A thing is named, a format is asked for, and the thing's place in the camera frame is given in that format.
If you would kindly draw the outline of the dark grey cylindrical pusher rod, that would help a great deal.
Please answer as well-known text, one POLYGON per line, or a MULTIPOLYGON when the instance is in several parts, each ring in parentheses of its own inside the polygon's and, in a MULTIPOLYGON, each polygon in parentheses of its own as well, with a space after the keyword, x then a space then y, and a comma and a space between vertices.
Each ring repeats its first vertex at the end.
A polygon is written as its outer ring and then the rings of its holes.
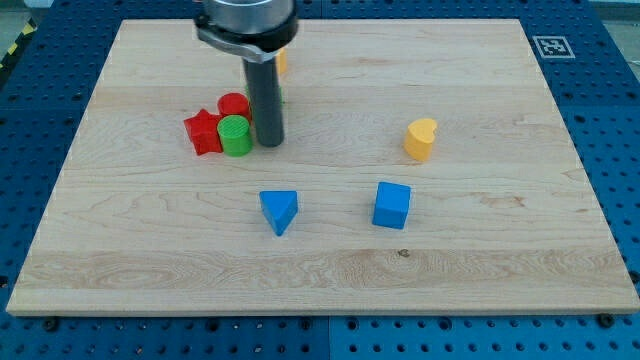
POLYGON ((264 63, 243 61, 252 120, 258 142, 277 147, 284 140, 279 77, 274 59, 264 63))

